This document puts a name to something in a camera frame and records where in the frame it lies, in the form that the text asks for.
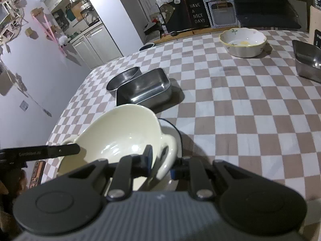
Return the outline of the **person's left hand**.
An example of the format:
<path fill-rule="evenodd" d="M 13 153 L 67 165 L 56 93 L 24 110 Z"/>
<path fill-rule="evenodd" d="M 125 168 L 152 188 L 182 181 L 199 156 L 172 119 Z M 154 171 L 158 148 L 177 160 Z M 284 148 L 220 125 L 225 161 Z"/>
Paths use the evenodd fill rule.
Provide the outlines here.
<path fill-rule="evenodd" d="M 13 215 L 13 205 L 27 189 L 27 177 L 23 169 L 1 170 L 1 240 L 13 240 L 21 234 Z"/>

